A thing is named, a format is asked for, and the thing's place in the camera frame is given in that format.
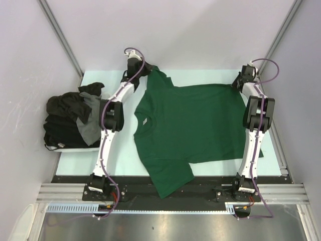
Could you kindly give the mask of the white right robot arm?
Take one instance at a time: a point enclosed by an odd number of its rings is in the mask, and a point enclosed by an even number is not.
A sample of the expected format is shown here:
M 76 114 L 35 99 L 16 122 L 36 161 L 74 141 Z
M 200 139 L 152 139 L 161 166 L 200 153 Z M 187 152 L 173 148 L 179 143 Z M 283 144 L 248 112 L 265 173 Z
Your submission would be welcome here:
M 242 66 L 231 84 L 247 98 L 243 115 L 245 148 L 242 163 L 234 178 L 231 195 L 236 201 L 244 201 L 258 194 L 257 163 L 263 138 L 273 120 L 275 99 L 267 97 L 259 86 L 259 70 L 251 61 Z

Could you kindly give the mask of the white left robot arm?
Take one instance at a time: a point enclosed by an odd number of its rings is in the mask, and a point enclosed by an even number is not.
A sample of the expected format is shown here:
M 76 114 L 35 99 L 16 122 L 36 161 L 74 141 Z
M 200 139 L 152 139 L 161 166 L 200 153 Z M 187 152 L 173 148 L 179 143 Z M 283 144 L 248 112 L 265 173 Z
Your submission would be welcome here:
M 127 56 L 127 69 L 123 73 L 120 86 L 108 100 L 103 100 L 101 104 L 99 114 L 101 139 L 98 158 L 85 184 L 83 199 L 94 194 L 99 200 L 104 201 L 110 197 L 112 186 L 116 188 L 116 192 L 119 192 L 117 184 L 107 172 L 112 146 L 117 134 L 124 127 L 125 102 L 138 89 L 140 78 L 147 76 L 152 69 L 143 53 L 137 48 L 127 47 L 124 49 L 124 54 Z

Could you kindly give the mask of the green t shirt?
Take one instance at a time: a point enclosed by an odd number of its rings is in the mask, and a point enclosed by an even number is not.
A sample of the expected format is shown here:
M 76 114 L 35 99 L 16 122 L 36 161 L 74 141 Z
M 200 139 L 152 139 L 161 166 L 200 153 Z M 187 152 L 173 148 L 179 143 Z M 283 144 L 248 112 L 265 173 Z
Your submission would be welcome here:
M 152 181 L 194 177 L 191 165 L 241 159 L 245 148 L 241 94 L 228 84 L 175 86 L 154 67 L 134 114 L 134 141 Z

